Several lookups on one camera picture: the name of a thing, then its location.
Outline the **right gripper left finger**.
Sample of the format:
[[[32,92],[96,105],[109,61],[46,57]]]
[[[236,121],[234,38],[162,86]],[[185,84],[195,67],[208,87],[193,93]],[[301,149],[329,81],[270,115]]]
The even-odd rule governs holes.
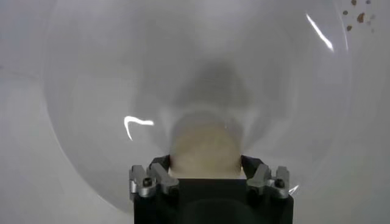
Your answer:
[[[157,190],[171,195],[179,189],[179,180],[169,174],[170,155],[156,157],[145,169],[142,165],[134,165],[129,170],[129,198],[152,198]]]

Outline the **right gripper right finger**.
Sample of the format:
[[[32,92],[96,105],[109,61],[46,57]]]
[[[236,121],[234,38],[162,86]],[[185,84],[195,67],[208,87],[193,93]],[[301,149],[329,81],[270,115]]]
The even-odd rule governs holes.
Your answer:
[[[241,155],[241,167],[246,175],[246,183],[250,190],[262,196],[269,191],[273,198],[289,197],[290,173],[287,167],[278,166],[276,174],[261,159]]]

